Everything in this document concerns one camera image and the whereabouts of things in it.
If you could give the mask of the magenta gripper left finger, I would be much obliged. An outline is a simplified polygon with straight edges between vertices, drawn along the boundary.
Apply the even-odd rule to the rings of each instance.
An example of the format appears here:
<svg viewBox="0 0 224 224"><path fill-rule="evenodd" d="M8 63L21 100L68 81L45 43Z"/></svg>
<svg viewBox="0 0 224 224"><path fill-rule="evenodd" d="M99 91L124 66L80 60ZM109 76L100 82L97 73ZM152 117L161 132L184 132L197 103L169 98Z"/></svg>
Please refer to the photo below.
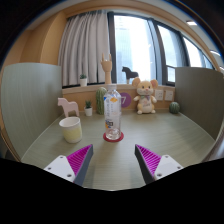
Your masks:
<svg viewBox="0 0 224 224"><path fill-rule="evenodd" d="M93 156L93 145L87 145L69 156L59 155L44 170L82 186Z"/></svg>

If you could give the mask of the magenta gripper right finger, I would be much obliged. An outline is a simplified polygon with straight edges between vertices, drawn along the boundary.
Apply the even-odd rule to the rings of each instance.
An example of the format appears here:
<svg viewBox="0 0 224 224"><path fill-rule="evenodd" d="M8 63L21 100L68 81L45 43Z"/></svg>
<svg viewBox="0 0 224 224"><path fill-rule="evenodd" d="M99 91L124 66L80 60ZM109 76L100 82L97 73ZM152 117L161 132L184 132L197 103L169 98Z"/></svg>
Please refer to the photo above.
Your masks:
<svg viewBox="0 0 224 224"><path fill-rule="evenodd" d="M160 156L138 144L135 145L135 156L146 184L159 180L183 168L171 156Z"/></svg>

